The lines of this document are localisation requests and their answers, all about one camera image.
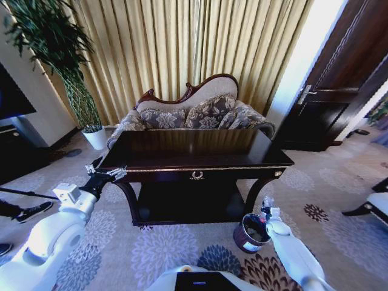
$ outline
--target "television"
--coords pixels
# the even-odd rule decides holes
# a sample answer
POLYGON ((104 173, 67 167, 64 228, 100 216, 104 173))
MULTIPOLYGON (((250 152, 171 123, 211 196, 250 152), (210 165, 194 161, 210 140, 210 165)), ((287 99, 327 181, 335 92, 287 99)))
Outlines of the television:
POLYGON ((36 112, 0 63, 0 119, 36 112))

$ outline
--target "potted plant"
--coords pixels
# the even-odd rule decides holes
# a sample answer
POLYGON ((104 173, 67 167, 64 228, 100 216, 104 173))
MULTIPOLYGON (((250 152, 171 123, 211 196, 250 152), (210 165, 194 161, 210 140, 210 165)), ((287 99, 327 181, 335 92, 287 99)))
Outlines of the potted plant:
POLYGON ((12 15, 4 19, 6 35, 22 55, 24 47, 32 49, 31 62, 49 65, 63 80, 70 106, 83 134, 96 150, 105 146, 105 129, 101 125, 96 104, 86 89, 79 68, 85 64, 82 51, 92 53, 92 42, 80 27, 72 24, 63 8, 74 8, 64 0, 7 0, 12 15))

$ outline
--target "sofa backrest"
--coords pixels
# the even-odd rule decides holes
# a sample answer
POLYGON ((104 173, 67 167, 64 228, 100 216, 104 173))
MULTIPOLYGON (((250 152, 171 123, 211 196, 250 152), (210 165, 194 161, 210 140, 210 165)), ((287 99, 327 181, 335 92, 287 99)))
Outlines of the sofa backrest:
POLYGON ((153 95, 153 90, 148 91, 138 101, 136 109, 142 112, 144 109, 181 109, 190 110, 193 106, 216 95, 231 94, 237 99, 238 85, 232 75, 220 74, 207 78, 198 86, 186 84, 186 93, 176 101, 163 101, 153 95))

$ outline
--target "person's shoe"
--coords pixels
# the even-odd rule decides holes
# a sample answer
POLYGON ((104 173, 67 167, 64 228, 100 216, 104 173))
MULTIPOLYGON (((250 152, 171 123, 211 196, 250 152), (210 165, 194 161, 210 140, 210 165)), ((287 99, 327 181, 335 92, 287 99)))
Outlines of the person's shoe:
POLYGON ((0 244, 0 256, 8 253, 13 247, 13 244, 0 244))
POLYGON ((19 216, 16 217, 16 220, 19 221, 19 223, 25 223, 34 216, 38 215, 39 213, 45 212, 47 209, 50 209, 53 204, 54 203, 52 202, 45 202, 36 207, 23 209, 22 213, 20 213, 19 216))

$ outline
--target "wooden table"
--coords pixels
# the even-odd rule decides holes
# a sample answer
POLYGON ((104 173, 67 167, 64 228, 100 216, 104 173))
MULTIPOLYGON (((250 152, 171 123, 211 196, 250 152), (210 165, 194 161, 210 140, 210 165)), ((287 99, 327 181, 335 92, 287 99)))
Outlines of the wooden table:
POLYGON ((259 130, 157 130, 123 132, 98 170, 126 167, 116 185, 141 226, 240 221, 291 165, 259 130), (236 181, 252 178, 244 203, 236 181), (130 182, 142 184, 138 198, 130 182))

